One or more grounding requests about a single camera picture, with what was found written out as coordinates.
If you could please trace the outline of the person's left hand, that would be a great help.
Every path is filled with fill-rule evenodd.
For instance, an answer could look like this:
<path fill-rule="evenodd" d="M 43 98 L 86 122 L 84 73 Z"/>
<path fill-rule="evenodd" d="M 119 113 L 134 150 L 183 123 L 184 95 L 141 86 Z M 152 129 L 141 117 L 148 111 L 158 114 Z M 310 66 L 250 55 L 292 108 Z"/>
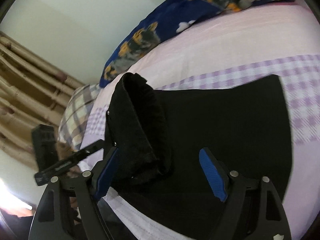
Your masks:
<path fill-rule="evenodd" d="M 74 153 L 72 148 L 63 142 L 58 141 L 55 147 L 56 147 L 59 160 L 67 159 L 68 157 L 72 156 Z M 67 172 L 67 176 L 69 176 L 70 178 L 78 177 L 80 176 L 80 174 L 81 174 L 81 170 L 78 165 L 71 167 L 69 169 L 69 172 Z"/>

